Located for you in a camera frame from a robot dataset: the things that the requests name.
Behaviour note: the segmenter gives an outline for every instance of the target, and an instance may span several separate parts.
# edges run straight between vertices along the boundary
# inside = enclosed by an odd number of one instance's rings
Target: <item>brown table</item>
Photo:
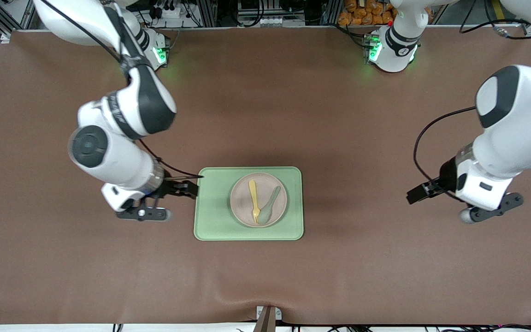
[[[177,101],[147,143],[175,166],[296,166],[295,242],[200,242],[194,202],[169,223],[118,220],[71,163],[83,103],[124,86],[99,47],[15,32],[0,46],[0,323],[208,323],[280,307],[301,324],[531,324],[531,171],[525,204],[478,225],[441,196],[409,206],[425,124],[468,107],[491,73],[531,65],[531,40],[428,29],[404,72],[363,64],[328,29],[185,31],[159,76]],[[439,166],[480,133],[472,113],[423,139]]]

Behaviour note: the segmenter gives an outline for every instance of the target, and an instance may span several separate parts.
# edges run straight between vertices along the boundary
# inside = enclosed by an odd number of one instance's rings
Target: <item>green tray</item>
[[[277,177],[288,194],[286,212],[275,224],[253,228],[243,225],[230,210],[232,187],[252,173]],[[302,175],[296,167],[209,167],[200,171],[194,235],[202,241],[298,240],[304,232]]]

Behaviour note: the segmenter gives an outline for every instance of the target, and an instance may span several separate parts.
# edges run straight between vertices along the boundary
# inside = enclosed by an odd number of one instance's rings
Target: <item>beige plate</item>
[[[270,221],[263,225],[258,225],[253,220],[253,202],[249,192],[249,181],[252,179],[255,180],[255,186],[257,187],[257,205],[259,208],[263,208],[267,204],[271,194],[274,192],[274,188],[278,185],[280,186],[280,194],[274,201]],[[257,228],[268,227],[280,220],[284,211],[286,211],[287,200],[286,188],[278,178],[267,173],[253,173],[242,177],[232,187],[230,209],[243,225]]]

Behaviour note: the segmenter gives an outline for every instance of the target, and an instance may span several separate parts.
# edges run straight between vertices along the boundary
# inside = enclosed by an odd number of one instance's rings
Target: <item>plate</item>
[[[274,189],[280,186],[280,193],[272,206],[270,220],[263,224],[256,224],[253,219],[253,200],[249,191],[249,181],[255,181],[257,189],[257,205],[263,208],[270,200]],[[286,188],[278,178],[267,173],[252,173],[239,179],[230,191],[230,209],[243,225],[262,228],[275,224],[286,211],[288,201]]]

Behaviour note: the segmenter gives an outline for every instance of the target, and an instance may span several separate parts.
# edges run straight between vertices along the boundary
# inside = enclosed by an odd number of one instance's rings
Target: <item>green spoon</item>
[[[274,188],[274,192],[270,196],[270,200],[267,202],[265,206],[261,208],[261,212],[259,216],[257,216],[257,223],[260,225],[266,224],[268,221],[270,221],[271,218],[271,208],[274,206],[274,202],[276,201],[276,198],[278,198],[278,194],[280,193],[280,186],[278,185],[276,188]]]

